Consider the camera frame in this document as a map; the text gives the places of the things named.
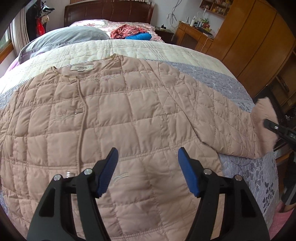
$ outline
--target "wooden headboard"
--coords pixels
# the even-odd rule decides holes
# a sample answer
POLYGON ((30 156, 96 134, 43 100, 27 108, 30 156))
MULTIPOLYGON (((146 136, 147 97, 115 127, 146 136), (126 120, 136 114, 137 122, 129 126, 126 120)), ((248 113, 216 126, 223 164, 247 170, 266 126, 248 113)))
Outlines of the wooden headboard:
POLYGON ((83 1, 67 5, 64 26, 87 19, 106 19, 114 22, 150 23, 154 3, 120 0, 83 1))

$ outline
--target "wardrobe door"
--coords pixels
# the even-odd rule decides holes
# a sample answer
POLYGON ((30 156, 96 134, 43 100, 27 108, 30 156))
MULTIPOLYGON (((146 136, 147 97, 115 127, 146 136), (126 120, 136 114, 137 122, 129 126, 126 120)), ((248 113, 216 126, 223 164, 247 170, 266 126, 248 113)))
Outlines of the wardrobe door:
POLYGON ((255 0, 234 0, 207 55, 220 61, 225 57, 243 27, 255 0))
POLYGON ((222 60, 235 77, 239 76, 262 44, 275 16, 274 8, 261 1, 255 1, 249 17, 222 60))
POLYGON ((254 97, 275 76, 290 54, 295 38, 277 14, 264 41, 237 79, 254 97))

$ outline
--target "metal screw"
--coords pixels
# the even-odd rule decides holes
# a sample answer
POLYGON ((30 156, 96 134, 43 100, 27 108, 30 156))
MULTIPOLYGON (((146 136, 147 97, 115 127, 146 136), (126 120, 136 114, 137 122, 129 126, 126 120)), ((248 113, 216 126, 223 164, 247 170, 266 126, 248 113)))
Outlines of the metal screw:
POLYGON ((242 180, 242 176, 241 175, 235 175, 234 178, 237 180, 237 181, 241 181, 242 180))
POLYGON ((90 175, 90 174, 92 174, 92 169, 90 169, 90 168, 85 169, 83 173, 84 173, 85 175, 90 175))
POLYGON ((61 179, 61 175, 60 174, 56 174, 56 175, 54 175, 54 180, 55 181, 58 181, 58 180, 60 180, 61 179))
POLYGON ((206 169, 204 169, 204 174, 206 174, 206 175, 211 175, 211 174, 212 174, 212 170, 206 168, 206 169))
POLYGON ((69 177, 74 177, 75 174, 74 173, 71 173, 71 172, 66 172, 66 178, 69 178, 69 177))

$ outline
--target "red bag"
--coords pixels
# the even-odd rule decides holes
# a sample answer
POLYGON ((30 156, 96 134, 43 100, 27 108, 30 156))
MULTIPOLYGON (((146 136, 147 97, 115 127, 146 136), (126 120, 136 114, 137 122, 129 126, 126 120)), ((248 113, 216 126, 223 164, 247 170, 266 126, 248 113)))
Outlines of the red bag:
POLYGON ((37 23, 36 23, 36 35, 37 37, 40 37, 41 35, 45 34, 45 29, 41 23, 41 19, 37 18, 37 23))

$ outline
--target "wooden wardrobe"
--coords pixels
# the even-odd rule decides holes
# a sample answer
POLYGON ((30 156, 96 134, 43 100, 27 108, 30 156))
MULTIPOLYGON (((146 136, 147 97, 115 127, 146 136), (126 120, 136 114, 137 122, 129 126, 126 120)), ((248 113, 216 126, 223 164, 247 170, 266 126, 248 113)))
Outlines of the wooden wardrobe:
POLYGON ((207 54, 222 61, 252 98, 271 83, 281 105, 296 92, 295 37, 265 0, 234 0, 207 54))

